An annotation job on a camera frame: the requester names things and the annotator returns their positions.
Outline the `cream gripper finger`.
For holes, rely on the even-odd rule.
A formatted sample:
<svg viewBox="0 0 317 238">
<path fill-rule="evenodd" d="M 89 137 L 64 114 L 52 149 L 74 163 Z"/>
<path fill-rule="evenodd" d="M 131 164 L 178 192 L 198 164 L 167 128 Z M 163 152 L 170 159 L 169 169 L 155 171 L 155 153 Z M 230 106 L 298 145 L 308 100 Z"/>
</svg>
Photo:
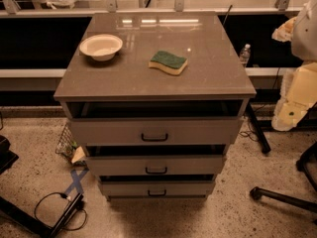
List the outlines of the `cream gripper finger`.
<svg viewBox="0 0 317 238">
<path fill-rule="evenodd" d="M 293 17 L 275 29 L 271 37 L 279 42 L 290 42 L 293 36 L 293 28 L 296 18 Z"/>
</svg>

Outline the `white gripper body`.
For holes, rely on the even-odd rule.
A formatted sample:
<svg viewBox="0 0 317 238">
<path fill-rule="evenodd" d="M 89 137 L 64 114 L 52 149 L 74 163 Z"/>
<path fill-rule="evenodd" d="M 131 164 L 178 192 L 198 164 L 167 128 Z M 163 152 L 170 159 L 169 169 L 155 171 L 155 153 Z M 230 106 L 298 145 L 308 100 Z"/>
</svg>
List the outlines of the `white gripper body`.
<svg viewBox="0 0 317 238">
<path fill-rule="evenodd" d="M 277 131 L 296 127 L 308 110 L 317 103 L 317 63 L 305 63 L 295 71 L 288 70 L 280 87 L 271 126 Z"/>
</svg>

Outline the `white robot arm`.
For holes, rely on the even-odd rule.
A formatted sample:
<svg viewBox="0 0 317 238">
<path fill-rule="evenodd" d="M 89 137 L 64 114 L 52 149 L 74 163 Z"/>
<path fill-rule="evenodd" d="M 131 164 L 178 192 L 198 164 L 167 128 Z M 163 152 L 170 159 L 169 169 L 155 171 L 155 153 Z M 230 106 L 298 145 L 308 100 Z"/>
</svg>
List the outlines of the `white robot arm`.
<svg viewBox="0 0 317 238">
<path fill-rule="evenodd" d="M 295 71 L 288 69 L 284 74 L 271 120 L 274 130 L 289 131 L 317 103 L 317 0 L 309 0 L 296 17 L 275 29 L 271 37 L 290 41 L 292 54 L 303 60 Z"/>
</svg>

